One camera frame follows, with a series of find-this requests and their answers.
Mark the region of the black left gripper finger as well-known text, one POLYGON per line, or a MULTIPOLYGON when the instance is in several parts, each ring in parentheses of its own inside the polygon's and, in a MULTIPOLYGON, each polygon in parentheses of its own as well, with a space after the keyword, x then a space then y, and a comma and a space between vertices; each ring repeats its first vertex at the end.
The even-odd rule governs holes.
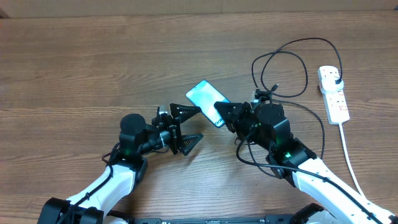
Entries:
POLYGON ((189 134, 182 136, 182 153, 187 156, 192 149, 203 139, 203 135, 200 134, 189 134))
POLYGON ((174 120, 184 123, 198 113, 201 113, 201 108, 198 106, 185 106, 175 103, 170 104, 170 112, 174 120))

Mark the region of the smartphone with teal screen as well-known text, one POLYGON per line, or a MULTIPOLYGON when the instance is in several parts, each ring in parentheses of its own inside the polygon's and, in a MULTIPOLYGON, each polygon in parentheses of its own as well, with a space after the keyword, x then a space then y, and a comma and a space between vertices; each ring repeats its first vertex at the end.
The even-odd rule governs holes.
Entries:
POLYGON ((197 83, 185 96, 195 106, 201 108, 201 112, 213 123, 217 128, 224 125, 224 120, 219 112, 215 109, 216 102, 229 103, 229 99, 221 94, 209 81, 202 80, 197 83))

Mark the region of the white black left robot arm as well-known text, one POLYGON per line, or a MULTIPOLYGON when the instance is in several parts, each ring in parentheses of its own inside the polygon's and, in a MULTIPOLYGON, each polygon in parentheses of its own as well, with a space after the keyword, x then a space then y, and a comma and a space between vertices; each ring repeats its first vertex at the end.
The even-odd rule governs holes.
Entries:
POLYGON ((119 141, 103 156, 104 172, 80 193, 61 200, 49 199, 42 208, 39 223, 127 223, 112 211, 142 181, 151 153, 182 153, 187 156, 203 138, 183 135, 181 124, 201 112, 197 106, 170 104, 158 107, 151 124, 139 114, 128 114, 120 122, 119 141))

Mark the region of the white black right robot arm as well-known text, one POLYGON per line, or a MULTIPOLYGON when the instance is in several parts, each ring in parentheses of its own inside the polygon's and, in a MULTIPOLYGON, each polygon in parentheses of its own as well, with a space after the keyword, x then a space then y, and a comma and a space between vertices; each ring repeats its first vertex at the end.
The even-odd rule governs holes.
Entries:
POLYGON ((252 166, 271 168, 277 178, 314 198, 332 221, 397 223, 397 215, 352 189, 294 137, 283 106, 273 102, 271 92, 256 90, 250 103, 217 101, 214 107, 241 143, 253 142, 268 151, 265 164, 252 162, 252 166))

